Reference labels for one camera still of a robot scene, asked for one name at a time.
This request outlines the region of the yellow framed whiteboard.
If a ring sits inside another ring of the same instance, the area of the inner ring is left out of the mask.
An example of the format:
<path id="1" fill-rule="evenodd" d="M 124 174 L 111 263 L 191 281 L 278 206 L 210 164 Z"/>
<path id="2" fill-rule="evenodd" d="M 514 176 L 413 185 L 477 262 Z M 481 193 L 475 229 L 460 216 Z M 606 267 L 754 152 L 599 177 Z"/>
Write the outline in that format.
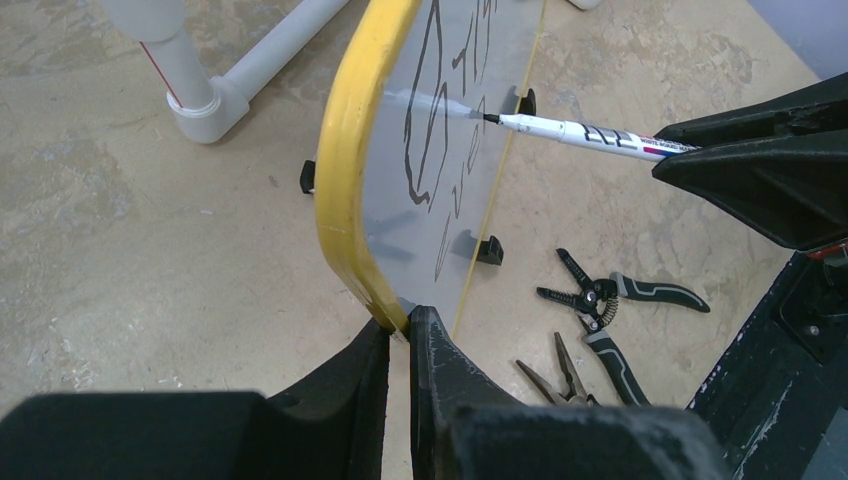
<path id="1" fill-rule="evenodd" d="M 315 221 L 327 264 L 383 326 L 461 316 L 512 140 L 542 1 L 371 1 L 330 90 Z"/>

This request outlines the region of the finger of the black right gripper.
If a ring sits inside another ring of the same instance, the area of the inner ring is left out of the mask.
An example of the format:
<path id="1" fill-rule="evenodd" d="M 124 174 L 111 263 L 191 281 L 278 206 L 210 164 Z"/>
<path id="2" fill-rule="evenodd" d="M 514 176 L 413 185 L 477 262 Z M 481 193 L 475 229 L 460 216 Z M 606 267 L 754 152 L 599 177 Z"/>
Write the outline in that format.
<path id="1" fill-rule="evenodd" d="M 758 104 L 668 125 L 659 139 L 697 147 L 847 129 L 847 75 Z"/>

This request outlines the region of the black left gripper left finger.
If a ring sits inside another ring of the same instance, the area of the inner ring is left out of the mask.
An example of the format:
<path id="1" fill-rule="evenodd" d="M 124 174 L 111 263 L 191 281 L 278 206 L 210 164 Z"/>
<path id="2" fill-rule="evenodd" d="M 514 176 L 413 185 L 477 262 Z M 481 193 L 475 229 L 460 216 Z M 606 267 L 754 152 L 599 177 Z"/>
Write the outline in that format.
<path id="1" fill-rule="evenodd" d="M 370 321 L 336 355 L 254 391 L 49 394 L 1 422 L 5 479 L 377 479 L 389 335 Z"/>

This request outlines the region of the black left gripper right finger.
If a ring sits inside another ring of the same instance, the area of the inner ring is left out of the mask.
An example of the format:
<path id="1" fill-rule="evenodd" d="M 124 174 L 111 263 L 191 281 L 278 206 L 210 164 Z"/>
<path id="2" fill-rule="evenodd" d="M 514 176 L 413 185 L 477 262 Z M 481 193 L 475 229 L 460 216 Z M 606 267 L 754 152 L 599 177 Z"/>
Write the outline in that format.
<path id="1" fill-rule="evenodd" d="M 531 406 L 450 339 L 438 311 L 409 315 L 416 479 L 726 479 L 708 426 L 665 407 Z"/>

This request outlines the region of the white whiteboard marker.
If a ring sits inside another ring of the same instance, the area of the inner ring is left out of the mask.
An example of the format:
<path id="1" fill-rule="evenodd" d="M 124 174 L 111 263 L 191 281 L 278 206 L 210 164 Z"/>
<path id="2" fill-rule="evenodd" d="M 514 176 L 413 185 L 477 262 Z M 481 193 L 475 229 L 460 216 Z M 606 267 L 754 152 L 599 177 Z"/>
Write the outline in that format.
<path id="1" fill-rule="evenodd" d="M 655 163 L 698 149 L 632 132 L 526 114 L 484 114 L 483 119 L 520 134 Z"/>

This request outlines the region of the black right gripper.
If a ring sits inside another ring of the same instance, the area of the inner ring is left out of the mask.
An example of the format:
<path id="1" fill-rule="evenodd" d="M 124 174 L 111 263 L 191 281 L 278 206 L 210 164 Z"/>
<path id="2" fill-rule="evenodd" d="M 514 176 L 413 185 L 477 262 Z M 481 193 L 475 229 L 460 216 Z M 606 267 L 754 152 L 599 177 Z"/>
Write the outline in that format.
<path id="1" fill-rule="evenodd" d="M 847 137 L 737 142 L 666 159 L 655 179 L 712 203 L 775 244 L 847 238 Z M 847 270 L 793 255 L 688 408 L 733 479 L 847 476 Z"/>

